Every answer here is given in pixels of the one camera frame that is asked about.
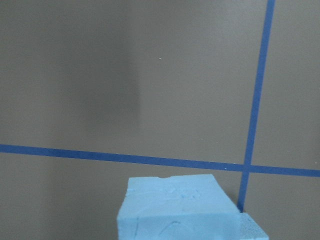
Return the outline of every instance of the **gray surface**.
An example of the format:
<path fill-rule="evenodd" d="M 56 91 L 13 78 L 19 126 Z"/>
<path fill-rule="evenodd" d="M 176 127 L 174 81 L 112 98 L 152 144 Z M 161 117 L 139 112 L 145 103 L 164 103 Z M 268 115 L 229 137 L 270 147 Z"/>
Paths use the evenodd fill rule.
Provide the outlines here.
<path fill-rule="evenodd" d="M 246 211 L 270 240 L 320 236 L 319 178 L 253 173 Z"/>
<path fill-rule="evenodd" d="M 276 3 L 253 164 L 320 170 L 320 1 Z"/>
<path fill-rule="evenodd" d="M 1 1 L 0 143 L 241 164 L 265 7 Z M 319 169 L 319 12 L 276 3 L 253 164 Z M 237 200 L 237 172 L 0 154 L 0 239 L 115 240 L 129 177 L 202 173 Z M 317 240 L 319 187 L 253 174 L 245 210 Z"/>

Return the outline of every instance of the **horizontal tape line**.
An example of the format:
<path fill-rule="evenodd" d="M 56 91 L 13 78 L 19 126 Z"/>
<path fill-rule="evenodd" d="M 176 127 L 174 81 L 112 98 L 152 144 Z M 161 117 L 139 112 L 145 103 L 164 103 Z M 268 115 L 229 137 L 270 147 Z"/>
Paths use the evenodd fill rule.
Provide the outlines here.
<path fill-rule="evenodd" d="M 0 153 L 242 172 L 243 164 L 0 144 Z M 251 165 L 251 173 L 320 177 L 320 170 Z"/>

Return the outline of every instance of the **blue foam block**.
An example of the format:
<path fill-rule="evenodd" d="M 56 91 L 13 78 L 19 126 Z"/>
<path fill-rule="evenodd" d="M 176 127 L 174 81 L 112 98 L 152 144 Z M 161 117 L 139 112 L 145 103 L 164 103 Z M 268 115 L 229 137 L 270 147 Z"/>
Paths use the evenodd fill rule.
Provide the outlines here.
<path fill-rule="evenodd" d="M 241 214 L 211 174 L 132 177 L 119 240 L 239 240 Z"/>
<path fill-rule="evenodd" d="M 248 213 L 241 213 L 240 239 L 269 240 L 269 237 Z"/>

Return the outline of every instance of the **vertical tape line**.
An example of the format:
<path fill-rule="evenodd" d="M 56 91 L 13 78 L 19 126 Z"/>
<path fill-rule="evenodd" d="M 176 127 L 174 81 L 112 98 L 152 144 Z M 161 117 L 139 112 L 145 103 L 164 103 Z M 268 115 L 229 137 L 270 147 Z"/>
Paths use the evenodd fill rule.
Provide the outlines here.
<path fill-rule="evenodd" d="M 254 151 L 255 137 L 256 137 L 256 129 L 258 122 L 258 114 L 259 114 L 259 106 L 260 106 L 260 98 L 262 93 L 262 86 L 265 75 L 266 61 L 267 61 L 267 53 L 268 53 L 268 45 L 271 33 L 271 25 L 272 18 L 274 14 L 276 0 L 268 0 L 266 5 L 266 12 L 264 17 L 264 26 L 262 32 L 260 53 L 259 53 L 259 61 L 256 71 L 255 78 L 255 86 L 251 107 L 251 116 L 250 116 L 250 124 L 246 142 L 246 149 L 244 155 L 244 164 L 243 164 L 243 172 L 241 177 L 240 189 L 239 189 L 239 197 L 237 206 L 241 212 L 244 210 L 247 187 L 249 182 L 250 175 L 250 166 L 252 162 L 252 155 Z"/>

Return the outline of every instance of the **blue tape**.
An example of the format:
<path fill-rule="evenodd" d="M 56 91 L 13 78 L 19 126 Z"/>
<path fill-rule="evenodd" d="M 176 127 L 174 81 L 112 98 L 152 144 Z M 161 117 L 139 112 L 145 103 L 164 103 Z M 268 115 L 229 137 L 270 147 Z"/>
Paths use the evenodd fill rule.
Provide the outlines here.
<path fill-rule="evenodd" d="M 0 144 L 0 153 L 242 172 L 243 164 Z M 320 170 L 251 165 L 248 172 L 320 178 Z"/>
<path fill-rule="evenodd" d="M 320 177 L 320 170 L 315 170 L 315 169 L 251 165 L 249 171 L 250 173 L 258 173 L 258 174 L 279 174 L 279 175 L 316 177 L 316 178 Z"/>
<path fill-rule="evenodd" d="M 0 144 L 0 153 L 242 172 L 242 164 Z"/>
<path fill-rule="evenodd" d="M 275 8 L 275 0 L 268 0 L 266 5 L 265 17 L 264 17 L 264 26 L 263 26 L 263 32 L 262 32 L 259 61 L 258 61 L 258 66 L 256 71 L 250 124 L 249 124 L 249 130 L 248 130 L 248 136 L 247 136 L 247 142 L 246 142 L 245 156 L 244 156 L 243 172 L 242 172 L 238 202 L 237 202 L 237 206 L 241 212 L 243 212 L 244 210 L 248 182 L 250 177 L 249 176 L 250 165 L 252 162 L 252 155 L 254 151 L 260 99 L 261 99 L 262 86 L 264 82 L 268 45 L 269 45 L 269 39 L 270 39 L 270 33 L 271 33 L 274 8 Z"/>

